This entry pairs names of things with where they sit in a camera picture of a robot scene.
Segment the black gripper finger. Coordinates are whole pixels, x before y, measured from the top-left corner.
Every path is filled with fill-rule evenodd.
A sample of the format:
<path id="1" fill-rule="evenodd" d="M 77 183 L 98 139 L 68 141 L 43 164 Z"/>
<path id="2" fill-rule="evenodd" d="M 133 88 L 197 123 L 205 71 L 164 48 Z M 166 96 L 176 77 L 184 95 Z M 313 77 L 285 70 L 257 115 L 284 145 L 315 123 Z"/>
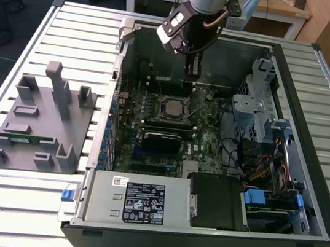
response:
<path id="1" fill-rule="evenodd" d="M 187 55 L 186 56 L 186 67 L 185 67 L 185 74 L 187 77 L 191 78 L 200 78 L 202 72 L 202 55 Z"/>

